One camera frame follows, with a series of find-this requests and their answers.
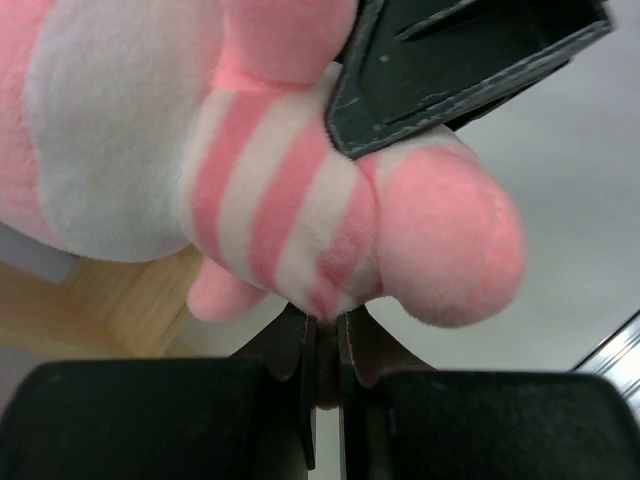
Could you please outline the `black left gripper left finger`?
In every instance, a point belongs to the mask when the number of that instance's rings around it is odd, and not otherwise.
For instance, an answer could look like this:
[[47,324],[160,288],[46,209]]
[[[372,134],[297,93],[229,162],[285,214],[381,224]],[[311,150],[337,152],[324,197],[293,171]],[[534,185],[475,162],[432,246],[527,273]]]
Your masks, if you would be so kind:
[[57,361],[1,418],[5,479],[304,479],[316,322],[294,306],[233,355]]

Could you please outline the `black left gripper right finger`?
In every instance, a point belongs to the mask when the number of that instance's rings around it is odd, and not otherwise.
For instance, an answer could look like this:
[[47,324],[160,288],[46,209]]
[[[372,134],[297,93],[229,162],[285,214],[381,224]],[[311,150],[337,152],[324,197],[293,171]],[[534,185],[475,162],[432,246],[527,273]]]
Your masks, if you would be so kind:
[[639,428],[607,380],[438,371],[365,308],[337,323],[346,479],[635,479]]

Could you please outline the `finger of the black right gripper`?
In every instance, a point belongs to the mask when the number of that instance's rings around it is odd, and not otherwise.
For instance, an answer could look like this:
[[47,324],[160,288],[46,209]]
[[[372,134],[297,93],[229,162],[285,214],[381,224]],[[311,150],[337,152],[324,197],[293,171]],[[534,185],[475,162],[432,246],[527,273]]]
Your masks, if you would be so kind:
[[613,29],[604,1],[361,1],[325,125],[351,159],[457,130]]

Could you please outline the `pink frog plush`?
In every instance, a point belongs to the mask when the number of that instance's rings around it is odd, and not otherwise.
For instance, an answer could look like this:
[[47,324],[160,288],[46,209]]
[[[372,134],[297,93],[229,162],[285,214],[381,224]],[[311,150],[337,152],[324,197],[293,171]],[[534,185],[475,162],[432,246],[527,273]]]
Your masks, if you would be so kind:
[[448,129],[351,160],[324,109],[353,1],[5,1],[1,220],[84,257],[195,245],[204,321],[276,293],[329,321],[395,298],[438,326],[508,305],[511,198]]

